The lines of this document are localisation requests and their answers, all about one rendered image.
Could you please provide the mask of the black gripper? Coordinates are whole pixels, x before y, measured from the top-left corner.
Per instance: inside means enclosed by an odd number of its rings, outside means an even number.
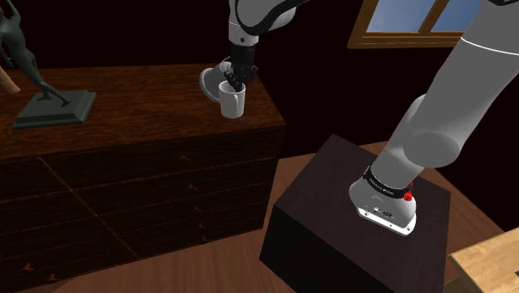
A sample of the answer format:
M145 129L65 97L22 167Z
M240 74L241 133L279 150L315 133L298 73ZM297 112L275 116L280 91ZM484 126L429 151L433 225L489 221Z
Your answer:
M255 62L256 46L230 44L231 69L224 73L226 81L235 91L243 90L244 82L252 82L257 72Z

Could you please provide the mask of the white mug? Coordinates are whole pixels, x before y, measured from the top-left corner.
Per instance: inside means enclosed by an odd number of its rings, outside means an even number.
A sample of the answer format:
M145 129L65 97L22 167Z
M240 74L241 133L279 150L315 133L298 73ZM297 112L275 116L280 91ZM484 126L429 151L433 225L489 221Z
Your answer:
M224 81L219 84L218 89L221 115L229 119L240 118L245 109L245 84L236 91L228 81Z

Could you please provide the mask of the white bowl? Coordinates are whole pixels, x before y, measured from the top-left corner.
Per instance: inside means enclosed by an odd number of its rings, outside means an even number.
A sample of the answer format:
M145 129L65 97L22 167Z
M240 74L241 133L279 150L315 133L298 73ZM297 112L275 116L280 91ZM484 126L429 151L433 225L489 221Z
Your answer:
M208 67L200 73L200 89L212 101L219 103L219 85L226 81L226 74L231 69L231 57L227 57L214 67Z

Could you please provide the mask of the dark wooden chest of drawers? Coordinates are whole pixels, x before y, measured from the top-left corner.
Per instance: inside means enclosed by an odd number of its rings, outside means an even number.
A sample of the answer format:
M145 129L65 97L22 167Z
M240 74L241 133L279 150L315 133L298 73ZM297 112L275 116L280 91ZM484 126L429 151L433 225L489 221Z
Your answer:
M285 124L260 81L242 117L201 91L200 64L45 69L96 93L84 123L16 130L37 92L0 93L0 293L258 230Z

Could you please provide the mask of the dark robot stand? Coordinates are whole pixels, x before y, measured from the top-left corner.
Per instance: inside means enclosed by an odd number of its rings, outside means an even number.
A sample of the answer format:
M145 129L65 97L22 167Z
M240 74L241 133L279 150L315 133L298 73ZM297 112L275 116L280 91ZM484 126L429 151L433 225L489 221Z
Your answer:
M416 178L400 236L375 221L395 219L388 197L359 213L348 196L375 158L332 135L275 202L259 258L296 293L442 293L451 194Z

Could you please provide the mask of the wooden framed window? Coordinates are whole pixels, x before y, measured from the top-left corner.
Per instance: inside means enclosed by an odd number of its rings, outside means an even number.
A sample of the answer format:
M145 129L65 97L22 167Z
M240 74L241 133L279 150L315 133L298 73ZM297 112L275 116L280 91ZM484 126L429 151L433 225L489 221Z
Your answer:
M363 0L351 49L453 47L481 0Z

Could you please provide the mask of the dark green human figure statue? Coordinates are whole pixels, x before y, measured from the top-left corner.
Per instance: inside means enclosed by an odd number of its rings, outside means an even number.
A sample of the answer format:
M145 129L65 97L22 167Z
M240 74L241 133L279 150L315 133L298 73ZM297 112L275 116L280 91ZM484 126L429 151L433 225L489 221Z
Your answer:
M20 27L21 15L12 0L6 0L12 12L6 17L0 7L0 57L8 66L17 66L41 91L35 94L17 115L13 130L82 124L87 119L96 93L87 90L59 92L42 77L34 54L27 49Z

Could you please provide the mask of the tan wooden stick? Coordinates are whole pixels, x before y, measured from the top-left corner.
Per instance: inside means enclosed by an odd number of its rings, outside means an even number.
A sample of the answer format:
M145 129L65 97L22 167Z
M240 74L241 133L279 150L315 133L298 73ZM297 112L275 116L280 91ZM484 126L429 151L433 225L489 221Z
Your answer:
M5 90L9 95L17 94L21 89L16 83L9 77L6 71L0 66L0 87Z

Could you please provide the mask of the light wooden table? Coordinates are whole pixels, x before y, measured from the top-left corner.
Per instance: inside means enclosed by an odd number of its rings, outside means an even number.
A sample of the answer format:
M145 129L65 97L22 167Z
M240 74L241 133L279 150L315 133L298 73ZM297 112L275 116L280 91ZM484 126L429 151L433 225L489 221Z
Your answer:
M519 293L519 227L453 252L458 276L443 293Z

